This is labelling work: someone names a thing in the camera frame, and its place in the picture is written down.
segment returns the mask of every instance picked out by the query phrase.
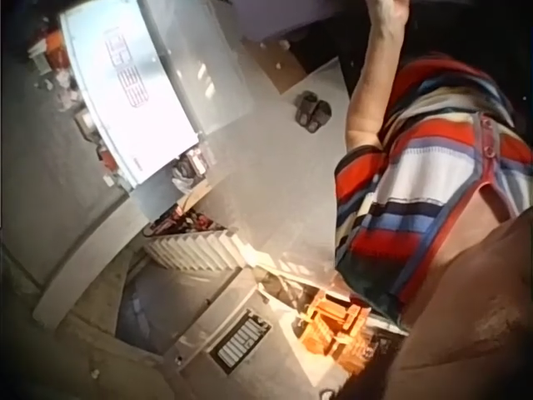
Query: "slippers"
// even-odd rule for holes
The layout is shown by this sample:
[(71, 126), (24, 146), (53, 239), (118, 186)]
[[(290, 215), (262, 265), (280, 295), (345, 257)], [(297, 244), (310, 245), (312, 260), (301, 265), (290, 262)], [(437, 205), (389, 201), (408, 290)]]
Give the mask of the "slippers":
[(331, 106), (328, 102), (321, 100), (315, 107), (311, 115), (311, 121), (307, 124), (306, 129), (309, 133), (315, 133), (320, 127), (326, 125), (331, 118)]
[(296, 121), (302, 126), (307, 127), (311, 121), (311, 116), (318, 104), (318, 96), (313, 92), (304, 92), (296, 111)]

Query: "person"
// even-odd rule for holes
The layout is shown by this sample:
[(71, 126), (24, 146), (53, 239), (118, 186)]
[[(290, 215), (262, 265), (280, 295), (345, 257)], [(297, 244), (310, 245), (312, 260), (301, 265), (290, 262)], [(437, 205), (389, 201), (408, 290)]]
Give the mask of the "person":
[(399, 68), (409, 0), (366, 3), (336, 270), (409, 333), (376, 398), (485, 398), (531, 365), (533, 152), (487, 74), (442, 54)]

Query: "vent grate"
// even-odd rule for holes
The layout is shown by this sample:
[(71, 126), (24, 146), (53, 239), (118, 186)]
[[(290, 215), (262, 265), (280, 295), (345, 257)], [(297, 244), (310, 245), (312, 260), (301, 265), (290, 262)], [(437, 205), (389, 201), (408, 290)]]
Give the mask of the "vent grate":
[(232, 330), (211, 350), (211, 357), (229, 375), (270, 329), (268, 322), (253, 311), (247, 310)]

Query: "clutter on shelf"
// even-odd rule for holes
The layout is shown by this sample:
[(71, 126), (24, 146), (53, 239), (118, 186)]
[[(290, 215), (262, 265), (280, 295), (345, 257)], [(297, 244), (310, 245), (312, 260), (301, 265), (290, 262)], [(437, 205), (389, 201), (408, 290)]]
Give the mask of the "clutter on shelf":
[(206, 172), (206, 159), (196, 145), (177, 158), (172, 168), (172, 182), (180, 192), (188, 195), (205, 178)]
[(181, 235), (183, 233), (221, 231), (225, 229), (219, 223), (214, 222), (205, 214), (194, 209), (185, 214), (181, 213), (180, 210), (178, 206), (175, 206), (161, 215), (158, 220), (143, 231), (144, 236), (153, 238), (155, 236)]

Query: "floor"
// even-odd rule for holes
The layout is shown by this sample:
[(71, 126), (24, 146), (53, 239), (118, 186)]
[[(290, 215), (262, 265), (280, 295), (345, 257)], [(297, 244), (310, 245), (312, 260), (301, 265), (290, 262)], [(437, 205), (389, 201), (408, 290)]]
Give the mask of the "floor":
[[(236, 228), (256, 250), (297, 258), (321, 278), (333, 266), (333, 170), (345, 152), (348, 94), (340, 66), (326, 65), (281, 96), (240, 48), (236, 54), (254, 106), (208, 137), (217, 160), (212, 173), (229, 176), (201, 210)], [(294, 102), (304, 90), (332, 108), (331, 120), (314, 135), (294, 120)]]
[(124, 290), (117, 338), (163, 354), (231, 275), (231, 271), (174, 272), (149, 263)]
[[(2, 398), (174, 398), (164, 377), (153, 367), (43, 330), (32, 320), (27, 305), (6, 286), (2, 287), (2, 325)], [(97, 378), (92, 375), (95, 370)]]
[[(146, 350), (164, 353), (203, 312), (227, 273), (177, 272), (148, 266), (126, 290), (123, 304), (138, 299), (148, 330), (133, 312), (121, 310), (117, 336), (139, 340)], [(208, 348), (180, 372), (191, 392), (201, 400), (216, 398), (318, 398), (325, 389), (337, 389), (348, 373), (330, 357), (309, 353), (293, 330), (295, 315), (255, 293), (243, 309), (251, 309), (272, 325), (271, 331), (229, 376), (212, 360)]]

